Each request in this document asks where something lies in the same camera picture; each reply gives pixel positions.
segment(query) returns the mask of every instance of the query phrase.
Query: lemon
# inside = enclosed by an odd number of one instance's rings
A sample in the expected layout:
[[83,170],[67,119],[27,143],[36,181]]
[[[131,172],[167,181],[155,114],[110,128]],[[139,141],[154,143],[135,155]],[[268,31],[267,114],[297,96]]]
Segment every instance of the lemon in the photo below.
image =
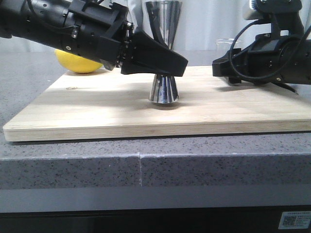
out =
[[76,73],[91,73],[102,67],[101,63],[62,50],[55,50],[55,55],[63,67]]

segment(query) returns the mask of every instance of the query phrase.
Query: stainless steel cocktail jigger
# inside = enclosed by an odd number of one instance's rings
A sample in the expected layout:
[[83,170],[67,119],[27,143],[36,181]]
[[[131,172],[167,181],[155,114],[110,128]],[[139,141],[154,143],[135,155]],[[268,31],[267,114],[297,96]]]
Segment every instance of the stainless steel cocktail jigger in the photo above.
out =
[[[169,49],[173,48],[182,2],[156,0],[146,2],[154,39]],[[175,77],[156,74],[149,96],[154,103],[169,104],[178,101]]]

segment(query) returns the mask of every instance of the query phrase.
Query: white curtain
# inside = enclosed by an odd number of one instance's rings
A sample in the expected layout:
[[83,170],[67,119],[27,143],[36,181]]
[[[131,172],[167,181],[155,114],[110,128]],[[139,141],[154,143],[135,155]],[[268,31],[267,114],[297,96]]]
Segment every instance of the white curtain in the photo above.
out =
[[[151,35],[145,2],[148,0],[113,0],[129,7],[129,21]],[[246,24],[242,6],[246,0],[181,0],[183,2],[175,38],[175,50],[214,50],[218,38],[233,38]],[[302,0],[300,16],[304,25],[311,24],[311,1]],[[255,35],[270,31],[268,25],[253,26],[242,36],[243,46]],[[53,48],[21,38],[0,38],[0,52],[53,51]]]

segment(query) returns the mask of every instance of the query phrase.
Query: glass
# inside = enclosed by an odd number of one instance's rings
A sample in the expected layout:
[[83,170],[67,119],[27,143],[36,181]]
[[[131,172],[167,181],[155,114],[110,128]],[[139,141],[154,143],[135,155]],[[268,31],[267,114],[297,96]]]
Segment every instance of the glass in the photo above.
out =
[[[221,38],[216,40],[216,56],[217,58],[220,58],[224,56],[227,51],[230,49],[232,43],[233,43],[233,38]],[[241,48],[242,47],[242,41],[237,40],[234,48]]]

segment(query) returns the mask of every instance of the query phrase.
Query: black robotic arm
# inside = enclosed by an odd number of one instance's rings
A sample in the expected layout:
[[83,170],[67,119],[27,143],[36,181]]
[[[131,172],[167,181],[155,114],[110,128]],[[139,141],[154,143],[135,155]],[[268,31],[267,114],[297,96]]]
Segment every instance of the black robotic arm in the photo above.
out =
[[271,32],[259,34],[247,48],[231,49],[213,61],[213,75],[226,76],[230,83],[311,84],[311,41],[306,40],[299,17],[300,0],[248,0],[244,18],[251,25],[271,24]]
[[0,37],[26,38],[101,62],[122,74],[182,76],[188,61],[126,20],[128,9],[102,0],[0,0]]

